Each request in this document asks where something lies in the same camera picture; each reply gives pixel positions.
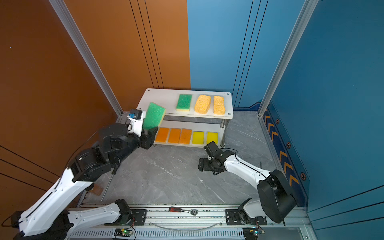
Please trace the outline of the pale yellow sponge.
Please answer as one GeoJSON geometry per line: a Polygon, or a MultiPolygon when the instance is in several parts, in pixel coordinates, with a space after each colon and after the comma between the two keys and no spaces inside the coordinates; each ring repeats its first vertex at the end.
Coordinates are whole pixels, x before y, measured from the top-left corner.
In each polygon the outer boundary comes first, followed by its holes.
{"type": "Polygon", "coordinates": [[[155,142],[156,143],[166,143],[169,136],[169,128],[159,128],[155,142]]]}

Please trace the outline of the green sponge bottom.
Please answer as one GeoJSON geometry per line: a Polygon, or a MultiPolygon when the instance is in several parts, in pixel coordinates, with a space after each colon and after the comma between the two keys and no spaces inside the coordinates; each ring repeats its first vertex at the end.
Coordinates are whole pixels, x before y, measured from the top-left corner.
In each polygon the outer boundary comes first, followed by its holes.
{"type": "Polygon", "coordinates": [[[150,103],[146,111],[146,117],[143,121],[143,130],[150,130],[158,127],[162,123],[165,113],[165,108],[155,103],[150,103]]]}

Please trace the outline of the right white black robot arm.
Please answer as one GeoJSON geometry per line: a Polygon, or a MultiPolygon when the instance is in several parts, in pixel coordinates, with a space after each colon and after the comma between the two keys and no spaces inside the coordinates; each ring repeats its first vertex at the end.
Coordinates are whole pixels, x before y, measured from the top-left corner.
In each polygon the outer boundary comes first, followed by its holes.
{"type": "Polygon", "coordinates": [[[229,172],[257,190],[258,200],[249,198],[238,207],[242,223],[251,225],[261,217],[284,223],[285,217],[297,206],[296,194],[281,171],[258,168],[238,157],[235,151],[219,148],[215,142],[205,145],[204,150],[208,157],[199,159],[200,172],[209,171],[213,175],[229,172]]]}

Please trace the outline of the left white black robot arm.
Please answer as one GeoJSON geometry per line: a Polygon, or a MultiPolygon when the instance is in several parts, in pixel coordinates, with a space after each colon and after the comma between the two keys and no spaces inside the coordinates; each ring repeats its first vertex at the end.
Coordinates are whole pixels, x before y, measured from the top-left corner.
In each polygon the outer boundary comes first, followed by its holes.
{"type": "Polygon", "coordinates": [[[98,225],[133,223],[132,211],[125,200],[85,211],[69,211],[68,205],[84,190],[94,187],[102,175],[116,171],[135,150],[149,149],[159,128],[138,128],[113,124],[99,130],[99,140],[71,158],[62,176],[28,210],[14,212],[12,228],[19,232],[15,240],[65,240],[68,235],[98,225]]]}

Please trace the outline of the green sponge top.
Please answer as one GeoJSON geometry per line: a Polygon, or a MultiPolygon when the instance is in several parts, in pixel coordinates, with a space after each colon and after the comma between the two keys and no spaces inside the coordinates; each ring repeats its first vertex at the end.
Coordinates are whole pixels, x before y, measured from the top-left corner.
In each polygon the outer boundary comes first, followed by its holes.
{"type": "Polygon", "coordinates": [[[178,112],[189,112],[191,108],[192,95],[180,94],[176,110],[178,112]]]}

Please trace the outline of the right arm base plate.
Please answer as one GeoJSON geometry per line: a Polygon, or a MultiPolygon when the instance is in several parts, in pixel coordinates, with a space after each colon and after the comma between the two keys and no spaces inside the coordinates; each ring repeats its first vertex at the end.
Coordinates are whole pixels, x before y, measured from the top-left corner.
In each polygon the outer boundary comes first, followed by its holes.
{"type": "Polygon", "coordinates": [[[244,213],[239,213],[238,209],[226,209],[226,224],[228,226],[248,225],[248,226],[266,226],[267,219],[264,216],[249,218],[244,213]]]}

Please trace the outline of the green sponge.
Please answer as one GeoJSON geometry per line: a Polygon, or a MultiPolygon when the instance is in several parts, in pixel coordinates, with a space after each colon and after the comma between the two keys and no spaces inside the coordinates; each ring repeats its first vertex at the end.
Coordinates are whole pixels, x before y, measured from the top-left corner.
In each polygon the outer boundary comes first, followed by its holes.
{"type": "Polygon", "coordinates": [[[146,117],[143,121],[143,130],[150,130],[158,127],[162,123],[165,113],[165,108],[155,103],[150,103],[146,111],[146,117]]]}
{"type": "Polygon", "coordinates": [[[192,95],[180,94],[176,110],[178,112],[189,112],[191,108],[192,95]]]}

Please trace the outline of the orange sponge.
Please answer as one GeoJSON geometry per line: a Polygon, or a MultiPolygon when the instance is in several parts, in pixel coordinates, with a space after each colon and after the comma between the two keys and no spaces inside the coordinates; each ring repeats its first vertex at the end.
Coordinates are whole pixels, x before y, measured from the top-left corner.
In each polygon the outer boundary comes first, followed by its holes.
{"type": "Polygon", "coordinates": [[[179,144],[189,145],[191,141],[192,133],[193,131],[190,129],[182,129],[180,139],[179,139],[179,144]]]}
{"type": "Polygon", "coordinates": [[[171,129],[168,143],[169,144],[178,144],[181,136],[181,129],[171,129]]]}

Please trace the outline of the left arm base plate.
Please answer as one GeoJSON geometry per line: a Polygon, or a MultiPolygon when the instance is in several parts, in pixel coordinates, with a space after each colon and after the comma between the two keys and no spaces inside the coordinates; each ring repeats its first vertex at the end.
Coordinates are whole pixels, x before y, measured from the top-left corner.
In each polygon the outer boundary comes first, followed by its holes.
{"type": "Polygon", "coordinates": [[[105,226],[144,226],[147,218],[146,209],[131,210],[129,216],[119,217],[113,223],[106,223],[105,226]]]}

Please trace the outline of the tan cellulose sponge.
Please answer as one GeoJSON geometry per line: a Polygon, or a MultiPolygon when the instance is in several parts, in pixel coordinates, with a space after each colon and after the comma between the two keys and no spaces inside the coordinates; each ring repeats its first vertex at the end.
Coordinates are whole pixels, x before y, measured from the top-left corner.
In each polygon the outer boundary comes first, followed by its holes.
{"type": "Polygon", "coordinates": [[[215,115],[223,116],[225,115],[226,108],[225,108],[225,99],[221,96],[214,96],[214,109],[213,113],[215,115]]]}
{"type": "Polygon", "coordinates": [[[195,113],[205,115],[211,106],[211,96],[199,95],[195,104],[195,113]]]}

